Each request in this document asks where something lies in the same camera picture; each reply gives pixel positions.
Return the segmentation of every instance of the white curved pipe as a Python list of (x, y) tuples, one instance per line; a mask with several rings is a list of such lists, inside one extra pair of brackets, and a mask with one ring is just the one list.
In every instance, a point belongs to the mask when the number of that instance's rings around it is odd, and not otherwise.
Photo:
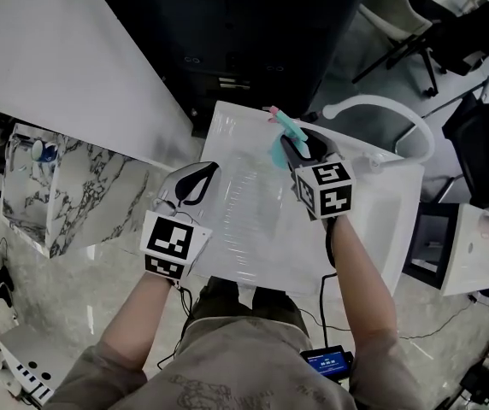
[(409, 121), (414, 123), (421, 131), (425, 139), (427, 140), (427, 152), (421, 156), (413, 156), (411, 158), (404, 158), (403, 160), (386, 161), (380, 164), (380, 167), (396, 167), (396, 166), (408, 166), (409, 164), (421, 164), (428, 160), (434, 153), (434, 136), (425, 121), (402, 103), (396, 102), (392, 99), (382, 96), (372, 96), (369, 94), (361, 94), (359, 96), (350, 97), (343, 102), (335, 105), (327, 105), (322, 109), (322, 115), (331, 120), (340, 112), (346, 109), (352, 108), (357, 105), (375, 105), (382, 108), (390, 109), (400, 115), (406, 117)]

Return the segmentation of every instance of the gray floor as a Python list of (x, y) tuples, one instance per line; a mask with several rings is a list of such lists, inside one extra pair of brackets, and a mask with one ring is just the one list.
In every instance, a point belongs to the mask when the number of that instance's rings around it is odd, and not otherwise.
[[(439, 77), (440, 94), (425, 99), (421, 90), (427, 88), (427, 72), (414, 57), (402, 62), (388, 73), (379, 68), (359, 85), (350, 83), (352, 76), (387, 50), (388, 43), (375, 32), (360, 15), (353, 21), (326, 81), (320, 88), (313, 109), (326, 103), (335, 103), (357, 93), (379, 94), (398, 100), (425, 114), (458, 92), (468, 89), (489, 73), (489, 60), (481, 71), (461, 78), (447, 74)], [(440, 126), (455, 107), (449, 107), (429, 120), (437, 137), (437, 153), (427, 163), (425, 196), (431, 196), (448, 175), (459, 173), (452, 147), (441, 137)], [(372, 108), (354, 108), (334, 121), (323, 121), (336, 131), (361, 138), (383, 148), (390, 148), (395, 136), (406, 123), (398, 117)], [(410, 137), (403, 152), (421, 150), (421, 142)], [(462, 187), (449, 196), (457, 202), (467, 199)], [(105, 326), (143, 272), (143, 261), (138, 256), (138, 235), (131, 235), (68, 253), (47, 260), (24, 244), (0, 221), (0, 238), (9, 242), (9, 270), (16, 285), (15, 311), (20, 322), (28, 323), (56, 342), (61, 349), (77, 356), (86, 346), (95, 343)], [(204, 284), (200, 278), (190, 280), (194, 296)], [(241, 290), (242, 300), (250, 305), (253, 291)], [(409, 365), (421, 384), (422, 397), (427, 407), (434, 407), (457, 386), (466, 369), (476, 360), (489, 340), (489, 307), (469, 305), (465, 295), (442, 297), (439, 292), (403, 275), (394, 296), (398, 309), (401, 336), (418, 336), (436, 331), (452, 314), (468, 307), (442, 331), (431, 337), (402, 340), (409, 357)], [(296, 300), (301, 308), (319, 318), (316, 298)], [(341, 302), (327, 305), (329, 325), (346, 327)], [(91, 312), (93, 323), (88, 319)], [(13, 311), (0, 301), (0, 332), (14, 325)], [(184, 322), (180, 300), (171, 293), (162, 318), (161, 328), (148, 359), (148, 375), (157, 372), (156, 362), (173, 352)], [(322, 345), (321, 328), (304, 316), (315, 347)], [(349, 332), (329, 330), (332, 344), (353, 349)]]

